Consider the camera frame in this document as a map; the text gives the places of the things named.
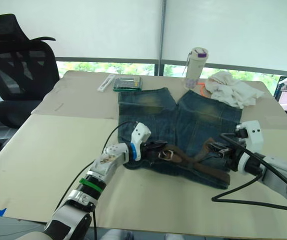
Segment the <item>beige table surface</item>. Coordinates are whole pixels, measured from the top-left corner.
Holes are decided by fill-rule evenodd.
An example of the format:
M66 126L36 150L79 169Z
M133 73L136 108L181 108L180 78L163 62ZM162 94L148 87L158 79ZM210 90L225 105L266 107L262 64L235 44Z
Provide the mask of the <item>beige table surface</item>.
M113 119L31 115L0 152L4 216L49 220L66 187L98 157L116 124ZM263 129L263 136L262 153L287 160L287 130ZM251 178L232 172L229 189ZM182 177L121 166L100 197L97 222L105 228L287 239L287 211L211 202L222 192ZM258 182L232 198L287 205L282 196Z
M33 114L118 119L118 93L112 90L113 84L105 92L98 92L98 86L108 73L68 71L48 93ZM177 102L187 91L182 78L164 76L141 76L143 89L167 87ZM287 130L287 114L260 81L246 81L251 87L265 92L256 100L255 106L247 106L242 111L241 122L258 120L264 129Z

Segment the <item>white cloth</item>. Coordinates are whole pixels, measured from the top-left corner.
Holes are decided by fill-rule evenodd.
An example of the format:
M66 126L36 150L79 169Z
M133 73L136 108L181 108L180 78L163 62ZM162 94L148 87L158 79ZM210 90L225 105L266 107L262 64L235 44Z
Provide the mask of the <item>white cloth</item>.
M211 98L243 109L244 106L256 105L256 99L264 92L234 79L228 71L219 71L205 81L205 88L211 92Z

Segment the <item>white bottle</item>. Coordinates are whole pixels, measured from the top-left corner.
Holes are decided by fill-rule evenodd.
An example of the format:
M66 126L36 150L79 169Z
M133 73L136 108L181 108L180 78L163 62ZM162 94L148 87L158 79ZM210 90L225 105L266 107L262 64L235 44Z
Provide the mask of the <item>white bottle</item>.
M197 83L200 75L202 74L207 59L208 59L207 49L203 47L193 48L190 54L186 79L194 80L194 82Z

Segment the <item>belt buckle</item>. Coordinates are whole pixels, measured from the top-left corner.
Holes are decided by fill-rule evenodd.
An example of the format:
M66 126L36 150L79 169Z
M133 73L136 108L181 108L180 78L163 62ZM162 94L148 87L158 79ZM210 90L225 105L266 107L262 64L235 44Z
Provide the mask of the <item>belt buckle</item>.
M158 158L165 160L165 161L171 161L174 156L174 151L172 150L166 150L166 151L160 151L158 154Z

